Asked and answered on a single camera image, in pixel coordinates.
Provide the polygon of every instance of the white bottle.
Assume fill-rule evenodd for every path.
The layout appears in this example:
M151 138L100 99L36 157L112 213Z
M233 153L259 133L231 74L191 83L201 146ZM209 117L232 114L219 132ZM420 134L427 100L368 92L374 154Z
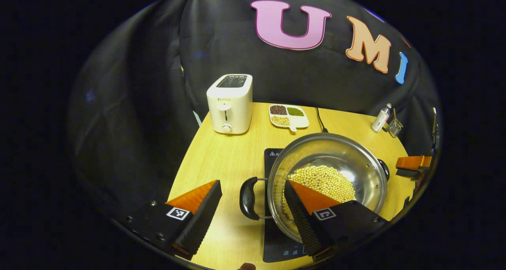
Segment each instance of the white bottle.
M375 133L378 133L381 130L381 128L383 128L385 123L387 122L388 118L390 117L390 109L391 108L392 108L392 105L390 103L388 103L387 106L385 108L381 109L381 111L379 112L378 117L376 117L376 121L374 121L374 123L372 123L372 125L371 125L371 129Z

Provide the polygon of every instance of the toaster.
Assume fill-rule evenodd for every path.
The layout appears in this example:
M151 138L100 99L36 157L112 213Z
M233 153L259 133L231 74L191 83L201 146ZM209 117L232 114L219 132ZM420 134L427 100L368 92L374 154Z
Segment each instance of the toaster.
M208 89L208 105L213 128L218 133L245 133L253 113L253 77L226 74Z

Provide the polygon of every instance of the black pot handle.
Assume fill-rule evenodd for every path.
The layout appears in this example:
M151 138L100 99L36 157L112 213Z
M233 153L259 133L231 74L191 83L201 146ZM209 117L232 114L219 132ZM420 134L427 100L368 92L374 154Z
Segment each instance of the black pot handle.
M388 181L390 179L390 170L388 169L387 164L381 159L378 159L378 162L381 165L381 167L383 168L383 171L385 171L385 177L387 178L387 181Z
M255 192L253 192L253 186L258 180L267 181L267 178L249 178L242 184L241 191L239 192L239 207L241 207L242 213L246 217L254 220L271 218L261 217L255 213Z

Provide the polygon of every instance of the wooden table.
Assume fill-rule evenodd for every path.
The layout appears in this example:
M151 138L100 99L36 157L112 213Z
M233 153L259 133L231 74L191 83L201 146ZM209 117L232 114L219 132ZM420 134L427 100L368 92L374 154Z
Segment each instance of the wooden table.
M264 221L248 219L239 209L239 189L244 180L264 177L265 149L285 148L298 137L321 132L315 108L301 106L309 126L296 133L271 124L268 108L269 104L253 104L251 125L242 135L217 133L208 114L186 152L168 199L215 179L221 181L223 192L193 263L217 270L235 270L244 262L255 264L257 270L294 269L313 263L309 256L275 263L262 261ZM414 182L395 175L397 159L407 156L399 139L383 131L374 133L370 129L375 119L372 116L327 109L320 109L320 116L329 132L355 140L388 165L387 198L379 214L391 220L414 189ZM264 184L255 185L255 195L255 211L262 216Z

